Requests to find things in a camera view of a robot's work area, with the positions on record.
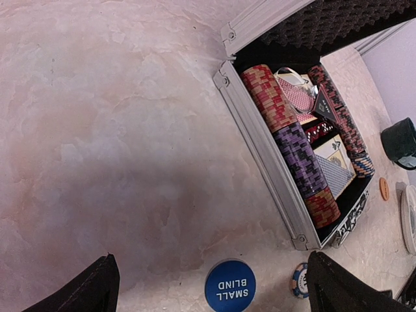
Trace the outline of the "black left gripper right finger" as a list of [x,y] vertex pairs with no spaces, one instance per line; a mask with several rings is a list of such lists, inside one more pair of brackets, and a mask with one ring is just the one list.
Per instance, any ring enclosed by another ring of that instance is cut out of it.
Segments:
[[311,253],[307,264],[306,280],[312,312],[412,310],[363,283],[325,253]]

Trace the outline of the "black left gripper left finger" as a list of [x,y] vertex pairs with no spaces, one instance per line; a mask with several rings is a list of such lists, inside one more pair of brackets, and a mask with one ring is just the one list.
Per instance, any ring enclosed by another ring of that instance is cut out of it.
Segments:
[[118,265],[108,254],[26,311],[116,311],[119,287]]

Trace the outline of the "blue round button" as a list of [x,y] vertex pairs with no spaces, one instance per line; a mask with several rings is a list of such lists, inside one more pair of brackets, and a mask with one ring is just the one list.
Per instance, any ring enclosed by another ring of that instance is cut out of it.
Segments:
[[253,270],[238,259],[214,266],[205,280],[205,299],[216,312],[241,312],[252,303],[257,288]]

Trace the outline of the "blue playing card deck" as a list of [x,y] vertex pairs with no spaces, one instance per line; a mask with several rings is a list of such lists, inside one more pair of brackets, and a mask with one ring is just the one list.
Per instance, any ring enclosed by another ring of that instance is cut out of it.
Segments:
[[331,193],[337,199],[356,177],[341,137],[336,135],[327,140],[315,148],[314,153]]

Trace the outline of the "black triangular button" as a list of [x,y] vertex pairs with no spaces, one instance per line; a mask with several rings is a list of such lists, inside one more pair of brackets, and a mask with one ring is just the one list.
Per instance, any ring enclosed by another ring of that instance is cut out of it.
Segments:
[[339,117],[334,109],[330,98],[328,97],[325,89],[320,87],[318,89],[318,94],[315,98],[315,102],[313,104],[313,108],[311,109],[312,115],[317,118],[322,118],[325,120],[329,120],[333,123],[339,123]]

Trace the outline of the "red playing card deck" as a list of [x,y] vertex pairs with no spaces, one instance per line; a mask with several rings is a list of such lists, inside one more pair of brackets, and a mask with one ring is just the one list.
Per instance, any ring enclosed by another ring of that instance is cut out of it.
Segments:
[[315,98],[318,94],[318,89],[310,91],[304,88],[295,87],[285,81],[278,83],[278,85],[283,92],[285,99],[295,111],[296,117],[301,125],[317,119],[312,115],[311,109],[313,108]]

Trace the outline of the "aluminium poker chip case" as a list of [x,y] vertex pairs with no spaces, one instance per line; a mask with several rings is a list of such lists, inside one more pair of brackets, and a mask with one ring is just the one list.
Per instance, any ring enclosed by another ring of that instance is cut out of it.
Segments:
[[375,173],[322,58],[414,18],[414,1],[255,1],[222,28],[214,83],[297,250],[342,241]]

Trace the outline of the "red poker chip stack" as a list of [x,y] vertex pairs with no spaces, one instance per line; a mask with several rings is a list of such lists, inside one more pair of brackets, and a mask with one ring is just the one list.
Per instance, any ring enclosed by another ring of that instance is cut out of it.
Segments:
[[329,187],[305,200],[305,206],[309,211],[316,229],[324,228],[335,221],[341,215],[337,202]]

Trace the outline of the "clear round dish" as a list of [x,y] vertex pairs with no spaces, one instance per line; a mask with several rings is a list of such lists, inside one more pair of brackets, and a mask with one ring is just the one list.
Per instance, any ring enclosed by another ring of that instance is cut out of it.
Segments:
[[275,73],[274,77],[278,81],[278,83],[282,83],[285,81],[290,85],[293,85],[298,88],[304,88],[306,90],[317,90],[318,87],[311,82],[309,76],[307,74],[299,74],[298,72],[294,71],[292,68],[289,67],[281,67]]

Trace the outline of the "orange round button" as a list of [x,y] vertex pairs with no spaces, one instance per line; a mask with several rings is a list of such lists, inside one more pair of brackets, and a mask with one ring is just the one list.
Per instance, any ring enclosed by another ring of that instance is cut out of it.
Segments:
[[380,194],[383,200],[388,201],[390,198],[390,191],[389,191],[389,185],[388,185],[386,178],[381,177],[379,179],[379,189],[380,189]]

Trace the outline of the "grey striped plate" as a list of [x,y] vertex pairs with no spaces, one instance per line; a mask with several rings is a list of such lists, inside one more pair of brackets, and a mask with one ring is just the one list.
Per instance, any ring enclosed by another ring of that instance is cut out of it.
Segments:
[[409,254],[415,255],[415,186],[403,190],[400,202],[400,217],[404,243]]

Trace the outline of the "purple chip row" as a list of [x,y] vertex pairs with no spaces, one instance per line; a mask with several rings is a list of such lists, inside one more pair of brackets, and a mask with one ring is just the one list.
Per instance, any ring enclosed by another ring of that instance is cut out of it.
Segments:
[[328,186],[314,151],[298,122],[276,131],[272,136],[303,199]]

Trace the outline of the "red dice row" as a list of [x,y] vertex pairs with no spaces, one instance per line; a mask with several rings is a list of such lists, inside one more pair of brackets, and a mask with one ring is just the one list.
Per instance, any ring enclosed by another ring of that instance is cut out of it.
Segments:
[[313,120],[302,125],[307,141],[313,145],[315,142],[323,141],[323,138],[332,138],[338,134],[335,126],[326,121]]

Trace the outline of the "dark red chip row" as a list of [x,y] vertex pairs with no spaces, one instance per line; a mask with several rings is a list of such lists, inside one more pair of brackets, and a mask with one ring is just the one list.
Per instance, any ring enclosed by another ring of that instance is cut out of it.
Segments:
[[323,87],[335,109],[338,121],[335,123],[349,158],[357,159],[367,154],[366,145],[358,127],[346,106],[338,88],[322,64],[308,69],[308,77],[318,87]]

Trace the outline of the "dark green mug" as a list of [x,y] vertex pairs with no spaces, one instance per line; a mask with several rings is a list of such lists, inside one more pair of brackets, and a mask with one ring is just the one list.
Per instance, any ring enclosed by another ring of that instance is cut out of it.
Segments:
[[387,158],[405,170],[415,170],[415,126],[407,117],[380,133]]

